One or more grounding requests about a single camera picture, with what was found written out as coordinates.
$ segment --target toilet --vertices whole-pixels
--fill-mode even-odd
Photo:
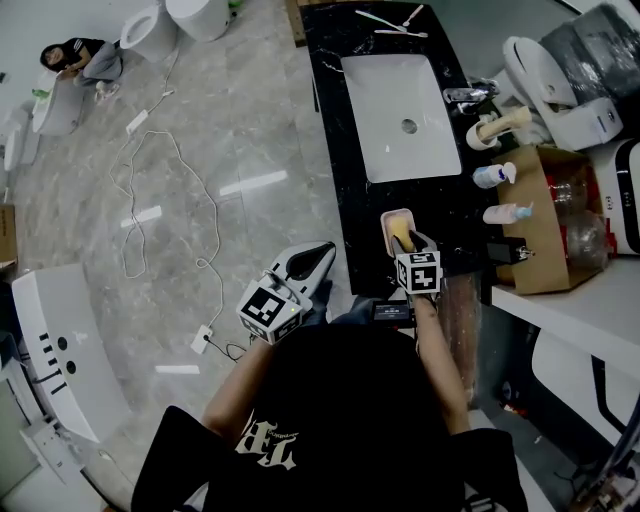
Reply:
[[[229,26],[228,0],[167,0],[167,11],[196,41],[218,39]]]
[[[20,164],[30,165],[36,159],[40,135],[33,133],[31,128],[32,104],[14,108],[7,114],[2,126],[6,135],[4,149],[4,170],[13,171]]]
[[[127,20],[120,48],[133,50],[149,62],[166,59],[176,47],[178,27],[162,5],[152,5]]]
[[[38,79],[38,89],[49,91],[45,99],[38,99],[33,107],[32,131],[40,135],[68,135],[80,124],[84,87],[73,80],[57,80],[56,73],[45,71]]]

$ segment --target cardboard box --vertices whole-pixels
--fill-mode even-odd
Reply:
[[[18,262],[15,208],[0,205],[0,271]]]
[[[499,279],[515,284],[517,293],[527,295],[570,290],[600,272],[598,269],[577,269],[567,265],[560,224],[545,177],[545,173],[558,177],[592,173],[589,159],[580,153],[553,147],[523,146],[495,158],[493,162],[512,162],[518,170],[513,185],[502,183],[498,186],[500,204],[528,206],[533,202],[533,216],[504,225],[503,232],[505,236],[525,238],[527,247],[535,252],[535,256],[512,267],[500,267]],[[590,204],[589,209],[602,213],[599,201]]]

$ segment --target electrical outlet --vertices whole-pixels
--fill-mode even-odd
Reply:
[[[191,348],[197,354],[203,354],[204,349],[207,348],[212,337],[213,331],[206,325],[201,325],[198,334],[196,334],[196,337],[193,339],[193,343],[191,343]]]

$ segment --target white bottle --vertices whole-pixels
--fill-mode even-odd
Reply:
[[[473,181],[480,188],[492,188],[507,179],[509,183],[516,181],[516,166],[511,162],[506,162],[504,165],[478,167],[473,173]]]
[[[520,219],[531,217],[533,213],[533,203],[528,208],[523,208],[515,203],[499,204],[489,206],[484,211],[482,220],[486,224],[513,224]]]

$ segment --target white sink basin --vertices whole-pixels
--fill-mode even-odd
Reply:
[[[424,55],[341,59],[372,183],[460,174],[449,115]]]

